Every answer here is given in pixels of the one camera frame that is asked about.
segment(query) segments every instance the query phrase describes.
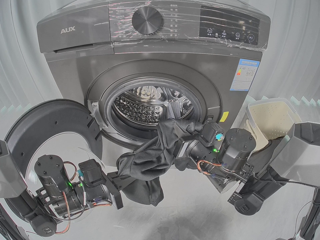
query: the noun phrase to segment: laundry basket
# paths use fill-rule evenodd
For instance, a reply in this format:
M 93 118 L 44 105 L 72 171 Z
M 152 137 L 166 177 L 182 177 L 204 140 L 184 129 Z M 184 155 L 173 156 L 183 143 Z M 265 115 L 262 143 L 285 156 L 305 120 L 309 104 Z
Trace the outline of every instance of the laundry basket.
M 251 132 L 260 150 L 268 140 L 284 136 L 294 123 L 301 122 L 298 113 L 285 98 L 268 98 L 248 104 L 240 128 Z

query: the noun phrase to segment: copper wire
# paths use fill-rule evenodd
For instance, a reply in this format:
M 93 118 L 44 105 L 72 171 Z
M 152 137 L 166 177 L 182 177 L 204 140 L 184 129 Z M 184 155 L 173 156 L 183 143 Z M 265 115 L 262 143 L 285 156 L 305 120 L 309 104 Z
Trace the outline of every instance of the copper wire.
M 69 204 L 67 201 L 67 197 L 66 197 L 66 193 L 62 192 L 63 197 L 64 197 L 64 201 L 66 202 L 66 210 L 68 211 L 68 218 L 70 219 L 70 209 L 69 209 Z M 66 226 L 66 229 L 60 232 L 56 232 L 55 235 L 62 235 L 68 232 L 68 230 L 70 229 L 70 224 L 71 221 L 68 221 L 68 225 Z
M 72 177 L 70 178 L 70 182 L 72 182 L 72 181 L 76 178 L 76 176 L 77 176 L 77 166 L 75 166 L 74 163 L 69 162 L 69 161 L 65 161 L 65 162 L 63 162 L 63 163 L 64 163 L 64 164 L 68 164 L 68 165 L 72 165 L 72 166 L 74 167 L 74 174 L 73 174 Z
M 203 174 L 205 174 L 205 175 L 210 175 L 210 176 L 212 176 L 213 174 L 211 174 L 211 173 L 209 173 L 209 172 L 207 172 L 207 171 L 203 171 L 203 170 L 201 169 L 201 167 L 200 167 L 200 164 L 201 164 L 201 163 L 210 164 L 210 165 L 212 165 L 212 166 L 222 166 L 221 163 L 212 163 L 212 162 L 209 162 L 209 161 L 206 161 L 206 160 L 199 160 L 199 161 L 197 162 L 197 168 L 198 168 L 199 172 L 201 172 L 201 173 L 203 173 Z

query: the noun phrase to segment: black cloth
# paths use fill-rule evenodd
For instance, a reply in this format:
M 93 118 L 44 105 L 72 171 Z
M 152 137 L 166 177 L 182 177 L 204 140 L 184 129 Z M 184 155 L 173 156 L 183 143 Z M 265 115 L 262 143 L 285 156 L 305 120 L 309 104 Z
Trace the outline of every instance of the black cloth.
M 181 171 L 193 163 L 189 158 L 175 161 L 173 152 L 179 139 L 175 125 L 190 134 L 199 132 L 203 127 L 202 123 L 194 120 L 170 118 L 160 121 L 157 137 L 134 152 L 125 153 L 118 158 L 118 176 L 136 178 L 122 190 L 127 198 L 141 204 L 157 206 L 164 198 L 159 176 L 167 172 L 173 163 Z

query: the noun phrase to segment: blue connector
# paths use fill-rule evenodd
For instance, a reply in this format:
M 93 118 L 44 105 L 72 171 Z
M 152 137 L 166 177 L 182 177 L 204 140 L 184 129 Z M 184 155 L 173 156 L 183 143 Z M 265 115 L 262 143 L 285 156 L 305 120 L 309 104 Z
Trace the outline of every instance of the blue connector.
M 223 139 L 224 139 L 223 134 L 222 134 L 222 133 L 217 134 L 217 135 L 216 135 L 216 139 L 217 139 L 218 141 L 223 140 Z
M 79 174 L 80 177 L 83 177 L 82 171 L 78 170 L 78 174 Z

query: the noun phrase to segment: black cable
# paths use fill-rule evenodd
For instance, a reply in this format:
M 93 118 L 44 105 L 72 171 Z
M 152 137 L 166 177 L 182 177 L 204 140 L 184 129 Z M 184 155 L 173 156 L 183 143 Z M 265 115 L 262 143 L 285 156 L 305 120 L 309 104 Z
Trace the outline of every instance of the black cable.
M 300 214 L 300 212 L 302 211 L 302 209 L 303 209 L 307 204 L 309 204 L 309 203 L 311 203 L 311 202 L 312 202 L 312 200 L 309 201 L 309 202 L 307 202 L 307 203 L 306 203 L 304 206 L 302 206 L 302 208 L 299 210 L 298 215 L 297 215 L 297 218 L 296 218 L 296 225 L 294 226 L 294 236 L 293 236 L 293 238 L 296 236 L 296 232 L 297 232 L 297 222 L 298 222 L 299 214 Z
M 297 182 L 297 181 L 282 181 L 282 180 L 267 180 L 267 179 L 260 179 L 256 177 L 256 174 L 254 171 L 253 172 L 253 177 L 255 180 L 259 181 L 259 182 L 273 182 L 273 183 L 295 183 L 295 184 L 299 184 L 299 185 L 304 185 L 304 186 L 308 186 L 308 187 L 312 187 L 312 188 L 320 188 L 320 186 L 314 186 L 314 185 L 310 185 L 307 183 L 302 183 L 302 182 Z
M 85 187 L 84 187 L 84 183 L 83 183 L 83 181 L 82 181 L 82 179 L 80 178 L 80 176 L 78 176 L 78 178 L 79 178 L 79 180 L 80 180 L 80 182 L 81 182 L 81 184 L 82 184 L 82 189 L 83 189 L 83 193 L 85 193 L 86 192 L 86 190 L 85 190 Z M 85 212 L 85 210 L 86 210 L 86 206 L 84 205 L 83 206 L 83 209 L 82 209 L 82 211 L 81 211 L 81 213 L 80 213 L 80 215 L 79 216 L 77 216 L 76 218 L 71 218 L 71 219 L 68 219 L 68 218 L 58 218 L 58 217 L 55 217 L 55 216 L 53 216 L 53 215 L 51 215 L 53 218 L 55 218 L 55 219 L 58 219 L 58 220 L 61 220 L 61 221 L 74 221 L 74 220 L 76 220 L 76 219 L 78 219 L 78 218 L 80 218 L 80 216 Z

